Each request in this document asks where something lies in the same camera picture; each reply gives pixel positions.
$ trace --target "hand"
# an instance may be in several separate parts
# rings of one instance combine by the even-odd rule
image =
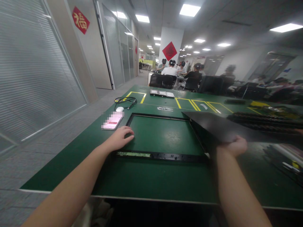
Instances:
[[[218,152],[228,152],[233,157],[243,154],[247,150],[246,139],[236,136],[236,140],[232,143],[225,143],[217,147]]]
[[[109,152],[112,152],[114,150],[121,149],[133,138],[134,132],[132,131],[132,128],[128,126],[122,126],[121,128],[118,128],[114,134],[112,134],[102,145],[104,145]]]

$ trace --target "ceiling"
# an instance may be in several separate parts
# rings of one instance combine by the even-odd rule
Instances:
[[[269,29],[287,23],[303,24],[302,0],[129,0],[128,13],[139,29],[139,47],[159,54],[154,36],[161,37],[162,26],[184,29],[182,46],[191,45],[181,54],[193,54],[209,48],[207,54],[265,44],[303,49],[303,28],[278,33]],[[195,17],[180,15],[182,5],[201,6]],[[150,23],[138,22],[135,14],[148,15]],[[241,24],[223,22],[233,21]],[[194,40],[206,40],[202,44]],[[229,47],[219,47],[229,43]]]

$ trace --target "black frame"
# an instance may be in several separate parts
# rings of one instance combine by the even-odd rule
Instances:
[[[126,126],[130,126],[134,116],[140,116],[140,117],[153,117],[153,118],[163,118],[163,119],[171,119],[171,120],[180,120],[180,121],[187,121],[189,122],[191,128],[193,129],[196,138],[198,139],[202,150],[204,153],[206,153],[206,146],[203,145],[203,142],[201,141],[200,137],[198,136],[198,133],[196,129],[192,125],[192,121],[189,118],[179,118],[179,117],[169,117],[169,116],[163,116],[163,115],[155,115],[155,114],[147,114],[147,113],[132,113],[129,117]],[[142,153],[142,154],[150,154],[149,157],[147,156],[125,156],[123,155],[123,152],[130,152],[130,153]],[[208,158],[206,155],[187,155],[187,154],[172,154],[172,153],[163,153],[163,152],[146,152],[146,151],[131,151],[131,150],[125,150],[121,149],[116,152],[116,156],[119,157],[126,157],[126,158],[144,158],[144,159],[158,159],[158,160],[170,160],[170,161],[182,161],[182,162],[195,162],[195,163],[201,163],[208,161]]]

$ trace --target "green workbench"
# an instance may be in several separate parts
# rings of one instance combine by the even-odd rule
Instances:
[[[237,111],[258,113],[257,109],[248,107],[249,101],[247,105],[228,105],[224,103],[227,97],[160,89],[173,92],[176,97],[165,98],[150,96],[150,89],[147,86],[135,85],[125,93],[125,96],[136,97],[138,103],[130,110],[125,108],[125,116],[119,127],[127,123],[132,113],[179,118],[185,117],[182,111],[206,111],[224,117]],[[124,103],[121,106],[128,107],[129,104]],[[95,147],[112,135],[113,131],[101,130],[101,125],[114,111],[114,106],[113,104],[27,181],[21,190],[51,192]],[[167,107],[172,111],[158,110],[158,107]],[[135,138],[127,145],[127,149],[204,155],[188,124],[183,121],[136,116],[130,125],[135,132]],[[262,206],[303,210],[303,189],[266,162],[263,155],[262,149],[249,150],[238,159],[249,185]],[[207,162],[185,163],[109,156],[92,195],[106,198],[218,204],[215,178],[213,165]]]

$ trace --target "floor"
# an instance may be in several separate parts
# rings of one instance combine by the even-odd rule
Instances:
[[[47,195],[18,189],[135,84],[147,85],[147,71],[116,90],[97,89],[97,102],[0,160],[0,226],[23,224]]]

